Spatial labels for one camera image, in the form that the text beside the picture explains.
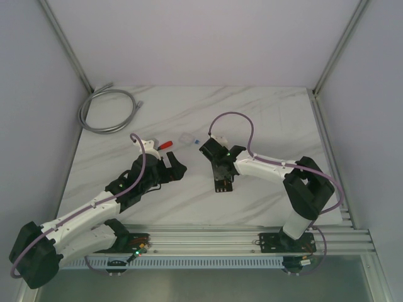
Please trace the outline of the black fuse box base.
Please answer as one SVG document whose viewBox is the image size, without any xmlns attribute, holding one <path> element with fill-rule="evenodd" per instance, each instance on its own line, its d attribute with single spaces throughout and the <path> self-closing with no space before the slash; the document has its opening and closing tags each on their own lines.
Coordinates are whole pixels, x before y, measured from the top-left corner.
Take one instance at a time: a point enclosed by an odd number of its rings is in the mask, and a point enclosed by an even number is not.
<svg viewBox="0 0 403 302">
<path fill-rule="evenodd" d="M 227 193 L 232 192 L 232 181 L 233 179 L 215 179 L 214 186 L 216 193 Z"/>
</svg>

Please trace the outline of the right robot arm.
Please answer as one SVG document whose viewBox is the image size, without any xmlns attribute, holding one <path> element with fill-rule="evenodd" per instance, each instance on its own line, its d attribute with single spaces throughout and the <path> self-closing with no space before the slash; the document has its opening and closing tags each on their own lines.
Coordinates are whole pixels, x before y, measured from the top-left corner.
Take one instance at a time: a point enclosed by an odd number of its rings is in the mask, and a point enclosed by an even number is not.
<svg viewBox="0 0 403 302">
<path fill-rule="evenodd" d="M 292 212 L 278 233 L 261 236 L 261 250 L 266 252 L 313 252 L 314 238 L 308 227 L 320 216 L 334 194 L 332 182 L 310 157 L 286 161 L 260 157 L 246 147 L 228 149 L 217 138 L 210 137 L 200 152 L 212 166 L 215 191 L 233 190 L 235 176 L 252 176 L 283 185 Z"/>
</svg>

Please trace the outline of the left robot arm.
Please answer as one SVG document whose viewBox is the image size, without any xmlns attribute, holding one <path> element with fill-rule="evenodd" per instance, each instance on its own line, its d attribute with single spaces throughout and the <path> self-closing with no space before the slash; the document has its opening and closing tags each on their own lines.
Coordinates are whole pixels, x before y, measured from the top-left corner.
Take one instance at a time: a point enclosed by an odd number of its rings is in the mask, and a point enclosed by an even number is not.
<svg viewBox="0 0 403 302">
<path fill-rule="evenodd" d="M 37 289 L 76 259 L 95 252 L 133 252 L 133 235 L 117 217 L 153 187 L 183 178 L 186 166 L 172 152 L 166 155 L 169 167 L 154 155 L 142 154 L 90 202 L 47 223 L 24 225 L 9 255 L 11 277 Z"/>
</svg>

